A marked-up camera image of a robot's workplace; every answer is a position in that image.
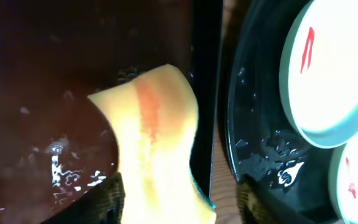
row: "black plate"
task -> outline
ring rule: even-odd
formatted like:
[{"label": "black plate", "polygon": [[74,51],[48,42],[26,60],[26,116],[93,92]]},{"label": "black plate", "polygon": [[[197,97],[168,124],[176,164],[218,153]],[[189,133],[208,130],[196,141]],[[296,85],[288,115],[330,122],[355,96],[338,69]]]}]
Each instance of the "black plate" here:
[{"label": "black plate", "polygon": [[300,213],[303,223],[325,223],[337,220],[328,195],[332,150],[311,146],[291,128],[278,86],[285,38],[307,2],[252,3],[228,81],[227,156],[238,182],[250,175],[271,197]]}]

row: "small white dish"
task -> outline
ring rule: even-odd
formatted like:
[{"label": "small white dish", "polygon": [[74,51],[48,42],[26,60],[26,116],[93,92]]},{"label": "small white dish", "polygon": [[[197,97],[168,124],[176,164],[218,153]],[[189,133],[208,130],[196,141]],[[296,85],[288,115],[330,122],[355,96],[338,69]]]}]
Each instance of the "small white dish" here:
[{"label": "small white dish", "polygon": [[302,9],[283,48],[280,96],[293,128],[316,147],[338,147],[358,132],[358,1]]},{"label": "small white dish", "polygon": [[345,223],[358,223],[358,133],[334,150],[328,187],[338,217]]}]

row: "wooden surface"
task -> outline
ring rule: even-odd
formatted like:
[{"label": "wooden surface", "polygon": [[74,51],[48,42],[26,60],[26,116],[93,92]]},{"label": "wooden surface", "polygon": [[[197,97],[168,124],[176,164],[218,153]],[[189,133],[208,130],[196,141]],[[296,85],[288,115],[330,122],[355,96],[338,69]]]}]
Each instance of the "wooden surface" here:
[{"label": "wooden surface", "polygon": [[224,157],[217,128],[212,178],[211,200],[216,205],[216,224],[240,224],[241,219],[236,202],[236,181]]},{"label": "wooden surface", "polygon": [[[224,88],[225,79],[230,71],[231,60],[237,45],[242,21],[249,8],[251,0],[224,0],[223,11],[223,58],[221,88]],[[211,200],[216,205],[216,224],[241,224],[236,202],[236,181],[226,162],[218,127],[215,128],[213,180]]]}]

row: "dark liquid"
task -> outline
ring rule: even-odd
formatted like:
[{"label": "dark liquid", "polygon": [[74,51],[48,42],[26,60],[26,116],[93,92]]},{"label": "dark liquid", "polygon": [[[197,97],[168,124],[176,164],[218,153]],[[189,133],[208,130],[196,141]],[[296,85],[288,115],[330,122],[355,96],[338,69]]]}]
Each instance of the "dark liquid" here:
[{"label": "dark liquid", "polygon": [[114,134],[86,97],[165,63],[188,74],[190,12],[0,0],[0,223],[40,223],[116,171]]}]

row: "yellow sponge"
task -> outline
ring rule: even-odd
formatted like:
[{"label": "yellow sponge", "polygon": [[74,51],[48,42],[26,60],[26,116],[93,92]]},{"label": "yellow sponge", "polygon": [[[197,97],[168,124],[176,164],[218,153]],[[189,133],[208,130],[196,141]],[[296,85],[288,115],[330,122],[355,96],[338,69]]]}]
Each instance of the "yellow sponge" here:
[{"label": "yellow sponge", "polygon": [[190,170],[198,105],[179,69],[164,65],[89,98],[118,142],[123,224],[215,223]]}]

